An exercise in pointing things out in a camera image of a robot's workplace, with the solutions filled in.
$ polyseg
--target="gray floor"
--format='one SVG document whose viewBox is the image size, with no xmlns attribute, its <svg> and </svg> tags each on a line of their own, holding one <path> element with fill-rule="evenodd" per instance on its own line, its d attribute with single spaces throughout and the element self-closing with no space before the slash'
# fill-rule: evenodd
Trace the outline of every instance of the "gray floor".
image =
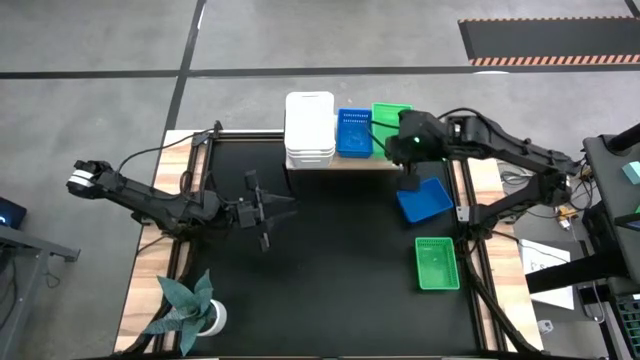
<svg viewBox="0 0 640 360">
<path fill-rule="evenodd" d="M 0 0 L 0 72 L 178 69 L 195 0 Z M 623 0 L 237 0 L 207 3 L 192 68 L 467 65 L 458 19 L 629 15 Z M 281 128 L 290 91 L 328 90 L 336 105 L 411 103 L 440 113 L 474 107 L 516 136 L 580 157 L 581 140 L 637 122 L 634 72 L 190 79 L 178 129 Z M 24 230 L 82 248 L 43 288 L 25 359 L 111 352 L 140 227 L 127 211 L 67 194 L 76 159 L 117 164 L 160 143 L 174 79 L 0 80 L 0 195 L 29 209 Z M 149 181 L 156 155 L 125 174 Z M 546 209 L 536 209 L 544 213 Z M 565 239 L 526 216 L 517 234 Z M 599 330 L 562 323 L 554 354 L 601 356 Z"/>
</svg>

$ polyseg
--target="blue plastic basket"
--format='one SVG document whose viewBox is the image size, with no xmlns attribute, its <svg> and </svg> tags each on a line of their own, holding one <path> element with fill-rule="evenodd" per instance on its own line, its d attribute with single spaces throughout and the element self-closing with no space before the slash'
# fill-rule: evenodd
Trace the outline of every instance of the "blue plastic basket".
<svg viewBox="0 0 640 360">
<path fill-rule="evenodd" d="M 342 157 L 368 158 L 373 153 L 371 110 L 339 109 L 336 150 Z"/>
<path fill-rule="evenodd" d="M 453 207 L 449 194 L 438 178 L 423 180 L 418 191 L 400 190 L 396 196 L 405 217 L 412 224 Z"/>
</svg>

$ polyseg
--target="green plastic basket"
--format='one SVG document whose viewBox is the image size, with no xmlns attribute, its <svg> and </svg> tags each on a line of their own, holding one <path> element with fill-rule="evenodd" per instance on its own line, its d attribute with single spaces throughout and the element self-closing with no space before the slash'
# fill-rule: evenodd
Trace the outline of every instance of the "green plastic basket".
<svg viewBox="0 0 640 360">
<path fill-rule="evenodd" d="M 412 110 L 413 105 L 373 103 L 371 106 L 371 117 L 373 118 L 373 121 L 398 126 L 400 123 L 398 113 L 406 109 Z M 373 124 L 372 133 L 376 139 L 380 140 L 380 142 L 384 144 L 384 141 L 389 136 L 397 135 L 398 130 Z M 380 145 L 375 141 L 373 142 L 373 156 L 378 158 L 384 157 L 384 149 L 382 149 L 382 147 L 380 147 Z"/>
<path fill-rule="evenodd" d="M 416 261 L 420 289 L 460 289 L 451 238 L 416 238 Z"/>
</svg>

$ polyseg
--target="white paper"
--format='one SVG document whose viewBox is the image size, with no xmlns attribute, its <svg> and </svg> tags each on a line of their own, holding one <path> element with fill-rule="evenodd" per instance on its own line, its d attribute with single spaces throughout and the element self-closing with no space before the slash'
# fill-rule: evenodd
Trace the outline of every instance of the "white paper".
<svg viewBox="0 0 640 360">
<path fill-rule="evenodd" d="M 568 251 L 534 243 L 529 240 L 520 240 L 520 244 L 522 245 L 520 247 L 520 257 L 522 258 L 522 266 L 525 274 L 571 261 L 571 253 Z M 553 256 L 542 254 L 534 249 Z M 573 310 L 573 289 L 571 286 L 531 294 L 531 299 L 533 301 Z"/>
</svg>

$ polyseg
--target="white stacked container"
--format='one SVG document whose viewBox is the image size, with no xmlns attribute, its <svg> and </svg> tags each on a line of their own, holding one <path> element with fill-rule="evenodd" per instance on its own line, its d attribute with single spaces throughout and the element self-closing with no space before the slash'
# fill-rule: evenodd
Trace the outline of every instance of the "white stacked container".
<svg viewBox="0 0 640 360">
<path fill-rule="evenodd" d="M 333 94 L 292 92 L 285 103 L 284 145 L 294 168 L 326 168 L 336 151 Z"/>
</svg>

